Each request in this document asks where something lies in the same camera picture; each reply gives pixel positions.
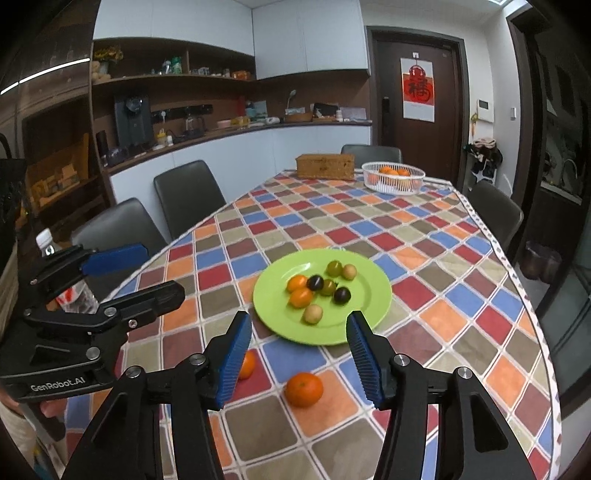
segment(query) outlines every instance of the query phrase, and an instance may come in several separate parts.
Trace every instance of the dining table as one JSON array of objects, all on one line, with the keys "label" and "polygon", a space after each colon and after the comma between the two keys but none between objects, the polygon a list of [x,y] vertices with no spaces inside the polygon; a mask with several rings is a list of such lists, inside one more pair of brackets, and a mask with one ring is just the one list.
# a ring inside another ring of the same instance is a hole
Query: dining table
[{"label": "dining table", "polygon": [[[561,419],[547,342],[498,241],[448,181],[425,179],[392,196],[354,181],[300,179],[284,171],[224,206],[150,259],[109,297],[176,280],[177,310],[129,334],[116,366],[176,366],[249,312],[256,367],[210,421],[227,480],[372,478],[389,411],[365,397],[348,345],[279,337],[257,316],[253,289],[271,263],[304,249],[345,249],[388,277],[392,302],[374,329],[424,367],[469,367],[507,419],[538,480],[558,475]],[[321,399],[292,407],[283,394],[298,372],[323,383]],[[108,390],[69,399],[71,452]],[[433,480],[438,408],[428,407],[422,480]],[[166,479],[176,478],[169,407],[160,411]]]}]

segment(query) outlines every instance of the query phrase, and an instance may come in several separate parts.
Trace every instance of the bottle cap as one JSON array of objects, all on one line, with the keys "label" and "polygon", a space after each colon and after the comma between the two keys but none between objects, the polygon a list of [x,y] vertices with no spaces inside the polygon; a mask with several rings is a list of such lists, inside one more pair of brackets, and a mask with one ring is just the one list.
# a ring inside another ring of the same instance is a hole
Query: bottle cap
[{"label": "bottle cap", "polygon": [[51,235],[51,230],[46,228],[43,230],[39,235],[37,235],[37,246],[42,250],[53,243],[53,236]]}]

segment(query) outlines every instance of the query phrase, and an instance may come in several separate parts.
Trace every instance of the storage box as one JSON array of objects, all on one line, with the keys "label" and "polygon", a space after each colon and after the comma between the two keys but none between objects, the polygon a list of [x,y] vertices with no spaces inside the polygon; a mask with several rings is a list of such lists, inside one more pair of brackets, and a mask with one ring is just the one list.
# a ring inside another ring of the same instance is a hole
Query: storage box
[{"label": "storage box", "polygon": [[300,179],[354,180],[355,156],[350,154],[304,154],[296,158]]}]

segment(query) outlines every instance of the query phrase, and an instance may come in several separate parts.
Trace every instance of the doorway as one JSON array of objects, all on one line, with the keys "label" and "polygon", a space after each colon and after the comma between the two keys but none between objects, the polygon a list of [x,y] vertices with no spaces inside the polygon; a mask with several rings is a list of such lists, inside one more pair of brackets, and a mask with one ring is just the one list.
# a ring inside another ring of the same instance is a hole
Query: doorway
[{"label": "doorway", "polygon": [[373,144],[397,147],[403,162],[458,186],[469,116],[463,40],[382,27],[368,36]]}]

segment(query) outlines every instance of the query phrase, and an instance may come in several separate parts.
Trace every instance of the orange cherry tomato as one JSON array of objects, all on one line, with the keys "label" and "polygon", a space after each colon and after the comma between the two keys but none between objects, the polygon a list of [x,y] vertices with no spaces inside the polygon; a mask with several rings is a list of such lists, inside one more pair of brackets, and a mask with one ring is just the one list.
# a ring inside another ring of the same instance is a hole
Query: orange cherry tomato
[{"label": "orange cherry tomato", "polygon": [[256,355],[255,352],[249,350],[246,352],[244,356],[244,360],[242,362],[242,367],[240,368],[240,373],[238,374],[238,378],[240,380],[246,380],[250,378],[252,373],[255,371],[256,367]]},{"label": "orange cherry tomato", "polygon": [[307,281],[308,277],[305,275],[295,275],[294,277],[290,278],[289,282],[287,282],[287,291],[292,293],[298,288],[304,288]]},{"label": "orange cherry tomato", "polygon": [[314,300],[314,292],[309,288],[298,288],[290,295],[290,303],[296,309],[307,307]]}]

